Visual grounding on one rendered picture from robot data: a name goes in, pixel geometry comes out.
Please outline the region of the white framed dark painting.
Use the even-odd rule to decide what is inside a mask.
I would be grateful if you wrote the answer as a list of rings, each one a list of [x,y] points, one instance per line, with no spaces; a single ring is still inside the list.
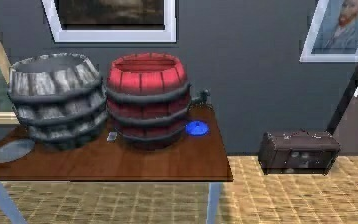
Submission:
[[[41,0],[56,43],[175,43],[176,0]]]

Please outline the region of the grey round plate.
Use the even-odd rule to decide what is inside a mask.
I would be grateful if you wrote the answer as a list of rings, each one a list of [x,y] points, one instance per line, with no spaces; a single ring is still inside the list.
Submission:
[[[31,139],[19,139],[0,147],[0,163],[16,161],[29,154],[35,146]]]

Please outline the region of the white framed portrait painting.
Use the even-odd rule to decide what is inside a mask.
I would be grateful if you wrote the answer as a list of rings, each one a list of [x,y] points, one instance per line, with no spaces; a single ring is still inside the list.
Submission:
[[[301,62],[358,62],[358,0],[318,0]]]

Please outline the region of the brown wooden table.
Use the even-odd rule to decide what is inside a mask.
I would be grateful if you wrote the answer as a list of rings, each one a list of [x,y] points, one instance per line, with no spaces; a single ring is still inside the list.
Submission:
[[[207,182],[206,224],[214,224],[221,186],[233,180],[214,109],[198,106],[190,110],[193,120],[209,125],[204,137],[184,136],[174,145],[157,151],[134,149],[117,138],[97,140],[75,150],[52,152],[41,144],[22,159],[0,164],[0,209],[13,224],[27,224],[3,187],[5,181],[111,181],[111,182]],[[18,126],[0,140],[0,147],[25,137]]]

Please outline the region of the small black figurine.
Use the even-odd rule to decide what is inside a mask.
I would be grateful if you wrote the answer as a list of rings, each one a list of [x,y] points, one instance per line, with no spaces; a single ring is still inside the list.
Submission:
[[[210,91],[208,89],[203,89],[198,92],[196,97],[193,97],[190,102],[190,106],[199,106],[206,105],[208,102],[208,98],[210,97]]]

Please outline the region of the blue round lid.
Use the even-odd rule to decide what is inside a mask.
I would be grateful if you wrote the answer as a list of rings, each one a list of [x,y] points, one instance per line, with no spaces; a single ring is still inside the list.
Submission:
[[[190,136],[204,136],[209,132],[209,126],[203,121],[190,121],[186,125],[185,131]]]

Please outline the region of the dark room door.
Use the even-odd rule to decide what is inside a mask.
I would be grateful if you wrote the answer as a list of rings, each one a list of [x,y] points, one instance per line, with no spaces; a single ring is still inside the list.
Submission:
[[[339,101],[327,131],[341,145],[341,154],[358,156],[358,98],[354,96],[358,87],[358,64]]]

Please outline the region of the grey wooden barrel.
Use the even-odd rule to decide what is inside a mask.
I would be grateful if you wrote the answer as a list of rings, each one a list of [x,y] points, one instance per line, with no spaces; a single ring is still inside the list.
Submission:
[[[106,126],[103,78],[82,54],[47,54],[14,63],[7,95],[29,137],[47,147],[82,147]]]

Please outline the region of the red wooden barrel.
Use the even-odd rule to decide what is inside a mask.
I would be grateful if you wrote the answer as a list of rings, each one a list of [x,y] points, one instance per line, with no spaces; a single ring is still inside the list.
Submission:
[[[114,129],[126,143],[155,150],[181,137],[191,94],[179,58],[163,53],[118,58],[111,64],[106,94]]]

